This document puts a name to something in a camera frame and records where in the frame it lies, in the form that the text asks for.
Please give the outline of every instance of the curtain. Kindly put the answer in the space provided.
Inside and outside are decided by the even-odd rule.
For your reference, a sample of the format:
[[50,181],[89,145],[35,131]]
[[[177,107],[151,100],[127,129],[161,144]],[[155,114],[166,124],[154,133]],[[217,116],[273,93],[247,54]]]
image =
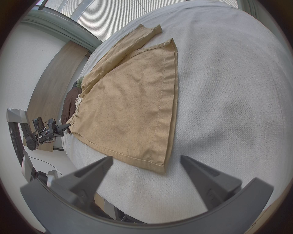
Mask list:
[[73,41],[92,53],[102,42],[76,22],[41,10],[31,10],[22,20],[23,24],[34,26],[64,41]]

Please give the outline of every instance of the textured white blanket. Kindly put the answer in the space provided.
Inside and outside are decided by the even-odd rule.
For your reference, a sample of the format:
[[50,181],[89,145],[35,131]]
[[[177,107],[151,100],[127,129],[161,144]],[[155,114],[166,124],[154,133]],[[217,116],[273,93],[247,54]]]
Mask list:
[[[178,110],[166,175],[114,164],[98,193],[136,219],[170,222],[206,211],[181,166],[187,155],[240,178],[274,186],[267,204],[293,176],[292,61],[276,37],[247,13],[225,3],[187,1],[128,23],[91,55],[81,75],[140,23],[162,26],[145,47],[174,38],[178,48]],[[105,155],[72,134],[63,147],[77,168]]]

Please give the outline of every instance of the white bed sheet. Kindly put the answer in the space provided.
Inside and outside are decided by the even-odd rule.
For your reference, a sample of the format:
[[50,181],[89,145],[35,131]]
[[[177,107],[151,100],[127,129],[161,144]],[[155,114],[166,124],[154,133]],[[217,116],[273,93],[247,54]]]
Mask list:
[[[140,23],[162,26],[145,47],[174,38],[178,48],[172,155],[165,175],[114,159],[97,192],[146,223],[203,213],[205,205],[179,162],[180,155],[188,155],[240,178],[242,186],[254,177],[272,184],[268,207],[293,176],[293,68],[282,45],[241,10],[221,2],[187,1],[128,23],[93,52],[81,75]],[[77,168],[105,156],[72,134],[62,141]]]

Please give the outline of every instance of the wooden floor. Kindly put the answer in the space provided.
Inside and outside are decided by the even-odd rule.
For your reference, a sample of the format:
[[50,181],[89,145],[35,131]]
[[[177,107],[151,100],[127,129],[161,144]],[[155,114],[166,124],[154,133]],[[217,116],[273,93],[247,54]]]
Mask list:
[[[43,122],[51,118],[58,121],[58,111],[65,90],[87,53],[86,48],[69,41],[46,67],[35,87],[27,109],[32,131],[35,131],[32,120],[39,116],[42,117]],[[38,149],[53,152],[53,143],[39,145]]]

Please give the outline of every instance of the black wire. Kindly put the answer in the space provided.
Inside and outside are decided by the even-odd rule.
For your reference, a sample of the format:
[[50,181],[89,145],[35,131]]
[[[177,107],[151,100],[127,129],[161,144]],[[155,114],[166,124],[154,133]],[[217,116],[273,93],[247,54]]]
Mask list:
[[[32,159],[36,159],[36,158],[34,158],[34,157],[31,157],[31,156],[29,156],[30,158],[32,158]],[[41,159],[36,159],[36,160],[40,160],[40,161],[42,161],[42,162],[45,162],[45,161],[43,161],[43,160],[41,160]],[[45,163],[48,163],[48,162],[45,162]],[[52,164],[50,164],[50,163],[48,163],[49,165],[51,165],[52,167],[54,167]],[[54,167],[57,171],[59,171],[56,167]],[[59,173],[61,174],[61,172],[59,171]],[[62,175],[62,174],[61,174]],[[63,176],[63,175],[62,175]]]

